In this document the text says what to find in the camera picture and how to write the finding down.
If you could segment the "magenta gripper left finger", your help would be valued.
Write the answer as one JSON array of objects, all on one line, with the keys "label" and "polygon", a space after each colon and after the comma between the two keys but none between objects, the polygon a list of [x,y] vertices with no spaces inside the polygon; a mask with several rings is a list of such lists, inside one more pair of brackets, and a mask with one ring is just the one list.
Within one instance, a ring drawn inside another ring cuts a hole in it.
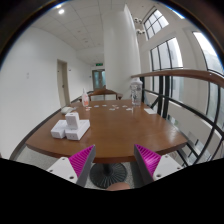
[{"label": "magenta gripper left finger", "polygon": [[84,187],[89,175],[91,164],[96,155],[94,145],[67,157],[59,158],[47,171],[51,174]]}]

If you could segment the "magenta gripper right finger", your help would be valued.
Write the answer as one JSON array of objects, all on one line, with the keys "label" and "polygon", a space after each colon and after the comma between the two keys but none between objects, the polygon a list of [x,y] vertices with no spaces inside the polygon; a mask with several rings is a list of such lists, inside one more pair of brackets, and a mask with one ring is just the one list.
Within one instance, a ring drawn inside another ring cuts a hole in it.
[{"label": "magenta gripper right finger", "polygon": [[134,156],[145,185],[182,169],[168,154],[160,156],[138,144],[134,145]]}]

